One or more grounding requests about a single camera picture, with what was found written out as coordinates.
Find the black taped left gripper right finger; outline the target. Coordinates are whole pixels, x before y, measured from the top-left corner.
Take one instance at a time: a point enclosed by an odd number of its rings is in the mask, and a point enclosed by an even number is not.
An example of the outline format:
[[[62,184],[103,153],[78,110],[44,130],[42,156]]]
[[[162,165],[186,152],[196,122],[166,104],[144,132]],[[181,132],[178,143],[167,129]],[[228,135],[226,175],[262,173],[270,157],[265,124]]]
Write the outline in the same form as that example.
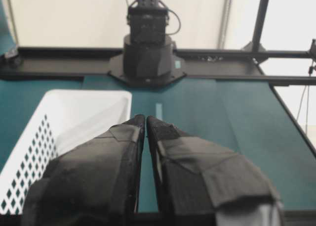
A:
[[[180,226],[281,226],[280,194],[244,155],[147,118],[159,209]]]

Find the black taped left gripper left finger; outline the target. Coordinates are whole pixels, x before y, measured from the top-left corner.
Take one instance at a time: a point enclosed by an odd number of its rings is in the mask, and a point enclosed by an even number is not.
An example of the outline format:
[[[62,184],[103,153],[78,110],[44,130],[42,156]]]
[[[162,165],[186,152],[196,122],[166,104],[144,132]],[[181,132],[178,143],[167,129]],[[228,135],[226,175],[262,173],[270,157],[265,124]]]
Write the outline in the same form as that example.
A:
[[[27,194],[23,226],[124,226],[138,204],[145,117],[53,159]]]

